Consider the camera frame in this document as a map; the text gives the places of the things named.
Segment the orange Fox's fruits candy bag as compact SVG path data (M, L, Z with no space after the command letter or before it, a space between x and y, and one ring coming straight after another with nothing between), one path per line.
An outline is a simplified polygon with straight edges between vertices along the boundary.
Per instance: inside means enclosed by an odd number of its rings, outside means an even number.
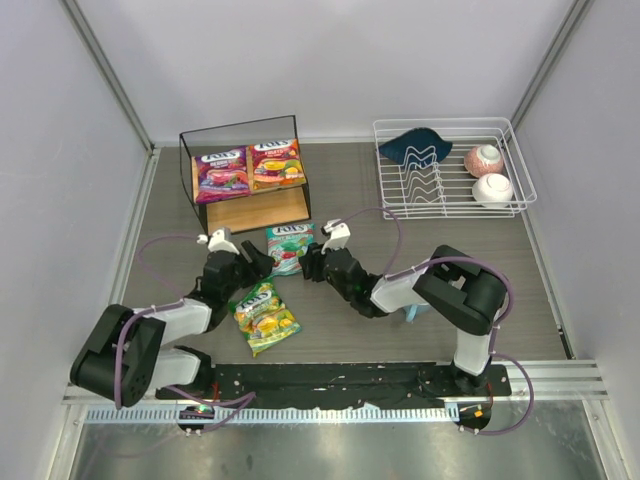
M247 147L253 190L281 188L306 182L297 139L274 140Z

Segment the purple Fox's berries candy bag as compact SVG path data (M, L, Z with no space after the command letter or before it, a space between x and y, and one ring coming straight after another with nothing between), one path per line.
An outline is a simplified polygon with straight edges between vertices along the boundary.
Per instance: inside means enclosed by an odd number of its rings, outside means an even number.
M196 168L196 204L210 204L250 194L245 147L194 156L192 161Z

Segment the green Fox's spring tea bag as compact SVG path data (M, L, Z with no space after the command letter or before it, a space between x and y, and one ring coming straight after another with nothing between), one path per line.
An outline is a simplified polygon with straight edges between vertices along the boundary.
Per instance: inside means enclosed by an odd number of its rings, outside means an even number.
M255 284L229 309L253 357L301 331L271 278Z

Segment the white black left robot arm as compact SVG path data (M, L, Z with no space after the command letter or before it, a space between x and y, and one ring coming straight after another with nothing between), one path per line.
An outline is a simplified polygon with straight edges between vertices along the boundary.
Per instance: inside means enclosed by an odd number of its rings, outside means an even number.
M107 306L72 363L72 385L113 401L118 409L134 406L150 389L207 387L208 355L163 346L216 329L232 297L267 278L275 260L250 241L237 247L224 229L199 235L197 242L207 247L208 255L191 292L160 306Z

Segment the teal Fox's blossom candy bag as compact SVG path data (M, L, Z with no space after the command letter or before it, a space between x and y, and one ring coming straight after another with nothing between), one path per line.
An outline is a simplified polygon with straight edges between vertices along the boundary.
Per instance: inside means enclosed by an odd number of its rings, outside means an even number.
M272 276L300 273L300 258L314 241L314 223L280 225L266 229L267 253L274 260Z

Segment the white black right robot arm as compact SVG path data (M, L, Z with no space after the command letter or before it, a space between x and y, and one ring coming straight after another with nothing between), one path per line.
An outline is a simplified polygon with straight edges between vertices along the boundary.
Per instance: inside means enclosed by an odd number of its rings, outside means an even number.
M366 318L403 310L412 320L423 307L438 312L457 331L453 384L465 393L488 384L495 330L510 313L514 294L506 276L487 263L441 245L417 266L374 275L348 249L313 243L300 265L305 279L327 282Z

